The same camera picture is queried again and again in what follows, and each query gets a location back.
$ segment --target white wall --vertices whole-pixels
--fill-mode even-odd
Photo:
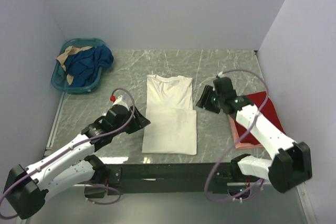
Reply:
[[[1,189],[14,165],[43,156],[60,98],[50,78],[65,40],[43,0],[0,0],[0,6]]]
[[[46,0],[66,39],[111,48],[259,49],[284,0]]]
[[[287,134],[311,147],[319,223],[335,223],[336,2],[286,0],[258,53]]]

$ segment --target navy blue clothing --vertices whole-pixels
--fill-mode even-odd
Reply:
[[[69,87],[78,88],[92,84],[97,78],[99,68],[108,69],[112,63],[112,52],[105,45],[69,55],[64,62],[66,73],[74,77]]]

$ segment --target teal plastic basket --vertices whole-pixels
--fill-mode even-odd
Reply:
[[[74,47],[98,47],[101,45],[105,45],[105,42],[102,41],[101,39],[72,39],[68,42],[66,42],[63,46],[59,54],[63,54],[65,52],[65,49],[69,46],[74,46]],[[101,70],[102,68],[99,68],[98,75],[96,80],[85,87],[80,87],[80,88],[70,88],[69,84],[67,82],[67,74],[61,67],[61,64],[56,61],[56,65],[54,68],[54,72],[52,73],[51,77],[51,84],[58,90],[68,92],[68,93],[87,93],[87,92],[92,92],[95,90],[98,86],[100,76],[101,76]]]

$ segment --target marble tabletop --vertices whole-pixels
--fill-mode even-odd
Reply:
[[[216,74],[222,70],[248,69],[261,74],[255,52],[252,50],[113,50],[114,63],[103,71],[96,91],[86,94],[66,93],[58,114],[51,151],[54,152],[71,141],[81,130],[112,106],[109,98],[117,87],[128,89],[135,98],[136,107],[145,115],[146,75],[162,77],[186,76],[193,78],[193,102],[197,111],[197,154],[143,154],[143,130],[133,134],[120,134],[112,143],[96,152],[105,163],[208,163],[215,162],[233,144],[227,116],[196,107],[204,86],[212,85]],[[245,72],[228,74],[237,94],[264,91],[256,77]],[[269,158],[263,148],[233,150],[223,162],[243,153]]]

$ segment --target purple cable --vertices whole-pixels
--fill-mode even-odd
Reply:
[[[94,203],[96,205],[111,205],[113,203],[116,203],[120,200],[121,198],[121,192],[118,190],[118,189],[115,189],[113,187],[109,187],[109,186],[104,186],[104,185],[99,185],[99,184],[92,184],[90,182],[85,182],[86,185],[90,185],[90,186],[95,186],[95,187],[100,187],[100,188],[104,188],[104,189],[107,189],[107,190],[112,190],[112,191],[115,191],[117,194],[118,194],[118,197],[117,199],[115,199],[114,201],[111,201],[111,202],[96,202],[92,199],[87,199],[89,202],[91,203]]]
[[[114,131],[110,131],[108,133],[104,133],[104,134],[101,134],[101,135],[98,135],[98,136],[94,136],[94,137],[91,137],[91,138],[88,138],[88,139],[85,139],[83,141],[80,141],[76,144],[74,144],[72,146],[72,148],[68,148],[66,150],[64,150],[63,152],[61,152],[60,154],[58,154],[57,156],[55,156],[54,158],[52,158],[51,160],[49,160],[48,162],[44,163],[43,165],[41,165],[40,169],[43,169],[44,167],[48,166],[49,164],[51,164],[52,162],[56,161],[57,159],[61,158],[62,156],[64,156],[66,153],[68,153],[69,151],[71,151],[73,148],[77,147],[78,145],[81,145],[83,143],[86,143],[86,142],[90,142],[90,141],[93,141],[93,140],[97,140],[97,139],[100,139],[102,137],[106,137],[106,136],[109,136],[109,135],[112,135],[116,132],[119,132],[121,131],[122,129],[124,129],[132,120],[133,116],[134,116],[134,113],[135,113],[135,101],[134,101],[134,98],[133,96],[131,95],[131,93],[129,91],[127,91],[126,89],[124,88],[116,88],[112,91],[112,95],[118,91],[118,90],[122,90],[124,91],[132,100],[132,105],[133,105],[133,108],[132,108],[132,112],[131,112],[131,115],[130,115],[130,118],[128,118],[128,120],[122,125],[120,126],[118,129],[114,130]],[[20,184],[22,181],[24,181],[25,179],[27,179],[28,177],[36,174],[39,170],[38,169],[35,169],[33,170],[31,173],[23,176],[21,179],[19,179],[18,181],[16,181],[15,183],[13,183],[1,196],[0,198],[0,206],[2,204],[2,202],[4,201],[5,197],[9,194],[9,192],[11,190],[13,190],[18,184]],[[10,220],[10,219],[14,219],[16,218],[18,215],[12,215],[12,216],[3,216],[1,213],[0,213],[0,219],[3,219],[3,220]]]
[[[242,72],[251,73],[251,74],[253,74],[255,77],[257,77],[257,78],[259,79],[259,81],[261,81],[261,82],[264,84],[265,89],[266,89],[266,97],[265,97],[264,101],[262,102],[261,106],[258,108],[258,112],[260,112],[260,110],[262,110],[262,108],[265,106],[265,104],[266,104],[266,102],[267,102],[267,100],[268,100],[268,87],[267,87],[266,83],[264,82],[264,80],[263,80],[259,75],[257,75],[256,73],[253,73],[253,72],[250,71],[250,70],[246,70],[246,69],[234,69],[234,70],[229,70],[229,71],[225,71],[225,72],[223,72],[223,74],[225,74],[225,73],[231,73],[231,72],[236,72],[236,71],[242,71]],[[238,193],[238,194],[236,194],[236,195],[233,195],[233,196],[229,196],[229,197],[227,197],[227,198],[225,198],[225,199],[213,199],[213,198],[210,197],[209,192],[208,192],[210,182],[211,182],[211,180],[213,179],[213,176],[214,176],[216,170],[218,169],[219,165],[221,164],[223,158],[224,158],[224,157],[225,157],[225,156],[226,156],[226,155],[227,155],[227,154],[228,154],[228,153],[235,147],[235,145],[236,145],[237,143],[240,143],[241,140],[243,140],[243,139],[250,133],[250,131],[252,130],[252,128],[256,125],[258,116],[259,116],[259,113],[257,113],[256,116],[254,117],[254,120],[253,120],[253,123],[251,124],[251,126],[250,126],[250,127],[243,133],[243,135],[241,135],[241,136],[237,139],[237,141],[235,141],[235,142],[233,143],[232,146],[229,147],[229,149],[226,150],[226,152],[223,153],[223,155],[219,158],[219,160],[216,162],[216,164],[212,167],[212,169],[211,169],[211,171],[210,171],[210,173],[209,173],[209,175],[208,175],[208,178],[206,179],[205,186],[204,186],[204,194],[205,194],[205,197],[206,197],[208,200],[210,200],[210,201],[212,201],[212,202],[228,202],[228,201],[230,201],[230,200],[232,200],[232,199],[234,199],[234,198],[236,198],[236,197],[242,195],[244,192],[250,190],[252,187],[254,187],[254,186],[257,184],[257,183],[254,183],[253,185],[247,187],[245,190],[241,191],[240,193]],[[252,196],[256,195],[256,193],[260,190],[260,188],[261,188],[261,186],[259,187],[259,189],[258,189]]]

